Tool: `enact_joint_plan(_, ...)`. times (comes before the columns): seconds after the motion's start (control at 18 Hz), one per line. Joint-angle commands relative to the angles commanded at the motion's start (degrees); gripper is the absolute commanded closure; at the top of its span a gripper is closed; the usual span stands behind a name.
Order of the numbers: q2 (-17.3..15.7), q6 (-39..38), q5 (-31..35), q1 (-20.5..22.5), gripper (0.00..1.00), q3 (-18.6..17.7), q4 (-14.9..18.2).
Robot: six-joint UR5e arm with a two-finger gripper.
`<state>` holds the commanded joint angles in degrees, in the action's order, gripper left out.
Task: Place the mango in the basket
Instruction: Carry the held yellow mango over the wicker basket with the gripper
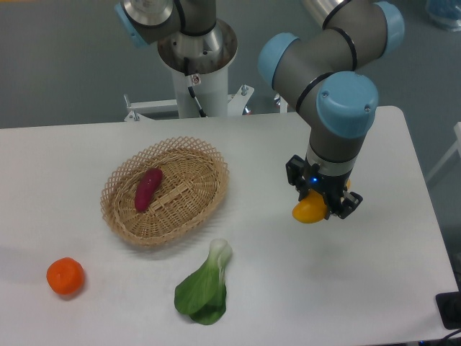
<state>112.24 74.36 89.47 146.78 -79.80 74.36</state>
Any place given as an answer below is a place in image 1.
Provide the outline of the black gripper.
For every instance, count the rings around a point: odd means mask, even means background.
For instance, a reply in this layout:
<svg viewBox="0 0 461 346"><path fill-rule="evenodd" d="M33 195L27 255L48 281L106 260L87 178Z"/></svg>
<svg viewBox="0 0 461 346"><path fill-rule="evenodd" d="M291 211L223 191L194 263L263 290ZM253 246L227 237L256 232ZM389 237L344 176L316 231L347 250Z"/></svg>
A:
<svg viewBox="0 0 461 346"><path fill-rule="evenodd" d="M361 204L363 197L355 192L344 191L351 171L339 176L328 176L320 173L318 164L304 162L294 155L285 164L287 181L298 192L298 200L305 199L310 188L323 195L326 199L326 220L331 216L345 219Z"/></svg>

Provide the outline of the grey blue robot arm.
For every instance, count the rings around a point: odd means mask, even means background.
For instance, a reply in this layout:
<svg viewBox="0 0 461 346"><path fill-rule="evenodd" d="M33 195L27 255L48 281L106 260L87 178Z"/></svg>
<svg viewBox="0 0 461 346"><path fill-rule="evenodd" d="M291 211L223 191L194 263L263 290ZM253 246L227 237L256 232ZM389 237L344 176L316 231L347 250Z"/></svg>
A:
<svg viewBox="0 0 461 346"><path fill-rule="evenodd" d="M376 86L357 69L395 50L405 25L386 1L306 1L321 26L308 42L288 32L261 49L257 68L265 82L310 126L304 157L287 162L288 182L300 200L319 195L326 216L346 218L362 197L349 190L353 170L378 105ZM115 11L132 42L156 44L178 79L181 117L226 115L225 74L236 55L233 29L218 19L214 1L120 1Z"/></svg>

